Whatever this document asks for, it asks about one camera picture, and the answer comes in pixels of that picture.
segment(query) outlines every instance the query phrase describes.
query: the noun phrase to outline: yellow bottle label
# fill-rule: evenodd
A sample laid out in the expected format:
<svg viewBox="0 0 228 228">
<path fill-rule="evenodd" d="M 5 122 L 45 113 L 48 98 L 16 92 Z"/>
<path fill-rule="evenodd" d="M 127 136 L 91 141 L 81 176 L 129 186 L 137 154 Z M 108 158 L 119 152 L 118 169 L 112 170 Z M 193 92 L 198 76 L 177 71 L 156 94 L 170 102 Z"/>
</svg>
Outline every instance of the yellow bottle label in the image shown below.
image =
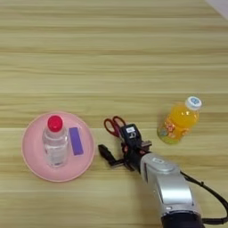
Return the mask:
<svg viewBox="0 0 228 228">
<path fill-rule="evenodd" d="M 188 132 L 188 128 L 175 125 L 170 118 L 167 118 L 164 124 L 158 129 L 158 135 L 161 140 L 169 144 L 178 143 Z"/>
</svg>

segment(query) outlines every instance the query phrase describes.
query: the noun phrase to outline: red bottle cap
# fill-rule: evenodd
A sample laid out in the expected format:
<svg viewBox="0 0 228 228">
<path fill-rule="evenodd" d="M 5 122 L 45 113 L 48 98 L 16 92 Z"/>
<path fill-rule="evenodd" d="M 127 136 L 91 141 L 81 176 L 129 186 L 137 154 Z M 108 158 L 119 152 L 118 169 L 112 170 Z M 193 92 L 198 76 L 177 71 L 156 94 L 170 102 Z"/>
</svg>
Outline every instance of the red bottle cap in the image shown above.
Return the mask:
<svg viewBox="0 0 228 228">
<path fill-rule="evenodd" d="M 47 125 L 51 132 L 59 132 L 63 126 L 62 119 L 59 116 L 51 116 L 47 121 Z"/>
</svg>

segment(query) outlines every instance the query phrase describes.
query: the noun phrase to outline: purple sponge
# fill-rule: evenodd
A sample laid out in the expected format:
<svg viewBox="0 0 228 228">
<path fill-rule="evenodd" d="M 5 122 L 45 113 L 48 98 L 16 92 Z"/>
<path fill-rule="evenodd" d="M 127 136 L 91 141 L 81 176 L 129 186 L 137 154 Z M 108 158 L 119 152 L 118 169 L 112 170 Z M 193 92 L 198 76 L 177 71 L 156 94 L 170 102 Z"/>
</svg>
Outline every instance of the purple sponge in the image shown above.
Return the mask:
<svg viewBox="0 0 228 228">
<path fill-rule="evenodd" d="M 71 140 L 72 149 L 74 155 L 81 155 L 83 154 L 82 143 L 80 140 L 80 135 L 78 129 L 76 127 L 69 128 L 69 137 Z"/>
</svg>

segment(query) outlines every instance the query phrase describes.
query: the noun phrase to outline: white bottle cap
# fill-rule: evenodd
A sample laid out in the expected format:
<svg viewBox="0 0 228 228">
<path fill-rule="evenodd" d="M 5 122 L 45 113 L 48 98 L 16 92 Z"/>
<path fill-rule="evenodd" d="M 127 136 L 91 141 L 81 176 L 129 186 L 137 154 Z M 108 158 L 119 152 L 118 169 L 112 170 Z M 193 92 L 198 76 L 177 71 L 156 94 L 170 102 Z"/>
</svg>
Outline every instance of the white bottle cap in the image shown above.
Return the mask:
<svg viewBox="0 0 228 228">
<path fill-rule="evenodd" d="M 196 96 L 190 96 L 186 100 L 185 105 L 190 110 L 199 110 L 202 106 L 202 101 Z"/>
</svg>

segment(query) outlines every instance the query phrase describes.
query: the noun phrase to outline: black cable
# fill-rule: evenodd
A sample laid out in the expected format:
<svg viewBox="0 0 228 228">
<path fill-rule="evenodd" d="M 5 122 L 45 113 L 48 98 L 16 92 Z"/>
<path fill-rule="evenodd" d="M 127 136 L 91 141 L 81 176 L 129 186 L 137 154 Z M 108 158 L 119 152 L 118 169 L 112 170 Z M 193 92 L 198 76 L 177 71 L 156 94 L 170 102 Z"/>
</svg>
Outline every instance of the black cable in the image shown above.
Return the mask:
<svg viewBox="0 0 228 228">
<path fill-rule="evenodd" d="M 227 223 L 228 222 L 228 202 L 221 195 L 219 195 L 216 191 L 214 191 L 211 188 L 209 188 L 208 186 L 206 186 L 203 182 L 197 181 L 193 177 L 185 174 L 184 172 L 181 172 L 181 174 L 184 176 L 186 181 L 195 183 L 198 186 L 200 186 L 203 189 L 205 189 L 208 192 L 210 192 L 213 196 L 215 196 L 219 200 L 219 202 L 225 208 L 226 217 L 221 217 L 221 218 L 202 218 L 203 223 L 204 224 L 225 224 L 225 223 Z"/>
</svg>

